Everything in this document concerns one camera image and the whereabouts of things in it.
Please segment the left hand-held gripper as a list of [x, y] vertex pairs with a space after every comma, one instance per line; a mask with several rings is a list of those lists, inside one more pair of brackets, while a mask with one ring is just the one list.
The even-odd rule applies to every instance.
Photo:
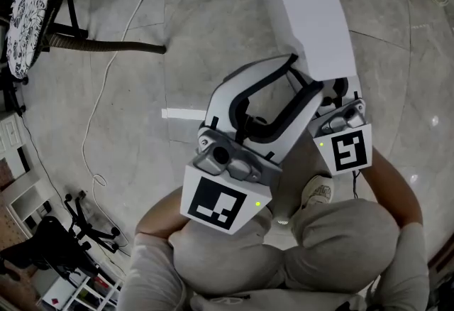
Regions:
[[[280, 163], [320, 107], [323, 83], [301, 89], [271, 124], [247, 125], [236, 109], [284, 76], [297, 59], [292, 53], [252, 62], [214, 90], [205, 117], [210, 128], [199, 130], [196, 155], [185, 167], [182, 215], [234, 234], [271, 202]], [[234, 141], [237, 137], [243, 144]]]

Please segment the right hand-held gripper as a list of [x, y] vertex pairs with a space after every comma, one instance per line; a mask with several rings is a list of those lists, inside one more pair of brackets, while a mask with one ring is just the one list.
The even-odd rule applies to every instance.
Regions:
[[321, 93], [317, 115], [323, 116], [311, 120], [308, 131], [330, 174], [370, 167], [372, 125], [365, 118], [365, 102], [359, 99], [362, 97], [359, 78], [323, 81]]

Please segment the person's left forearm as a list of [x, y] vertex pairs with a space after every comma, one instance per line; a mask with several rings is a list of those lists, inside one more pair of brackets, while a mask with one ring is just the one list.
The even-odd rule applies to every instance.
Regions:
[[180, 213], [182, 187], [163, 197], [138, 222], [135, 242], [159, 241], [173, 247], [178, 239], [196, 229], [198, 225]]

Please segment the person's right forearm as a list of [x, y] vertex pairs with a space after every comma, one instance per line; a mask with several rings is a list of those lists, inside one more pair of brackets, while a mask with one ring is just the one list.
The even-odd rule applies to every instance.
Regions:
[[391, 214], [399, 227], [423, 224], [421, 207], [414, 191], [375, 147], [372, 148], [372, 165], [360, 172], [377, 202]]

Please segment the person's right shoe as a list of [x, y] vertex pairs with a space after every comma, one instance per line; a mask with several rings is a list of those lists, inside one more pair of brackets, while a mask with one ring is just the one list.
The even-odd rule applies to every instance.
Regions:
[[313, 204], [329, 204], [333, 199], [334, 181], [332, 177], [315, 175], [304, 186], [301, 193], [301, 209]]

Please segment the person's grey trousers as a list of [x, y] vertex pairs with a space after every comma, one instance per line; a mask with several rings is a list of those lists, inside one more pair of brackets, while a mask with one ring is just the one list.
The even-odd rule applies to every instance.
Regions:
[[177, 273], [209, 296], [281, 287], [357, 293], [390, 265], [400, 233], [389, 212], [367, 200], [300, 209], [291, 221], [297, 244], [287, 250], [264, 242], [271, 223], [268, 209], [232, 235], [188, 222], [169, 239]]

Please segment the brown wicker chair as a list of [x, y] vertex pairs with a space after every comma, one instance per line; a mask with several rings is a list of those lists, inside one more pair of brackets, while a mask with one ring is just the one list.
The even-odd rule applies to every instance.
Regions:
[[[0, 26], [6, 29], [0, 48], [0, 92], [4, 94], [6, 109], [23, 115], [26, 107], [20, 105], [16, 98], [16, 85], [28, 84], [28, 72], [23, 79], [18, 79], [11, 74], [6, 58], [6, 35], [12, 14], [13, 0], [0, 0]], [[89, 33], [79, 27], [74, 7], [74, 0], [48, 0], [45, 19], [39, 37], [38, 47], [33, 57], [32, 66], [42, 52], [51, 48], [64, 48], [85, 52], [114, 52], [114, 51], [140, 51], [165, 54], [167, 48], [163, 45], [152, 45], [139, 42], [100, 41], [90, 40]]]

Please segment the person's white shirt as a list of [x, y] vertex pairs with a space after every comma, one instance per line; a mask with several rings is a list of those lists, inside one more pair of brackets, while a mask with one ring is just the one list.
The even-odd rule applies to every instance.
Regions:
[[274, 288], [224, 296], [195, 292], [177, 273], [165, 242], [134, 240], [118, 311], [425, 311], [429, 296], [423, 227], [399, 227], [390, 265], [357, 293]]

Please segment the black mesh office chair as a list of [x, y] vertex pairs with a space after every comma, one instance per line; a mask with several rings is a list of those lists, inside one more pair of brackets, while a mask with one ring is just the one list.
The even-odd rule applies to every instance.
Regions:
[[81, 200], [84, 198], [82, 191], [76, 198], [65, 195], [64, 205], [72, 218], [69, 229], [65, 229], [56, 217], [46, 216], [31, 238], [0, 251], [0, 275], [7, 275], [15, 281], [21, 279], [17, 272], [5, 266], [7, 261], [20, 269], [30, 266], [42, 271], [53, 269], [66, 281], [70, 281], [70, 275], [77, 271], [92, 278], [98, 276], [99, 267], [87, 253], [91, 244], [88, 241], [80, 244], [79, 241], [88, 236], [103, 249], [116, 253], [119, 245], [114, 239], [121, 232], [117, 227], [112, 227], [109, 234], [94, 229], [82, 210]]

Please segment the floral round seat cushion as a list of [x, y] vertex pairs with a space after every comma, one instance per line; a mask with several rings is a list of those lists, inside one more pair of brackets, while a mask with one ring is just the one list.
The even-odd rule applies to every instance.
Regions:
[[32, 66], [43, 28], [48, 0], [13, 0], [6, 58], [11, 74], [23, 79]]

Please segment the low white shelf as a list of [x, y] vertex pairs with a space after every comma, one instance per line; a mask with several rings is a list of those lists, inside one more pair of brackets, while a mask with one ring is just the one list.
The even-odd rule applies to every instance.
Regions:
[[42, 218], [51, 213], [53, 194], [50, 183], [34, 170], [20, 176], [2, 192], [9, 214], [27, 238], [34, 235]]

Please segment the white storage rack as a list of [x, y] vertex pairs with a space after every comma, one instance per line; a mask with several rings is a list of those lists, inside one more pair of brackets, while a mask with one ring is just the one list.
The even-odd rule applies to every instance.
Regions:
[[65, 280], [54, 270], [38, 270], [32, 277], [43, 311], [116, 311], [122, 279], [73, 273]]

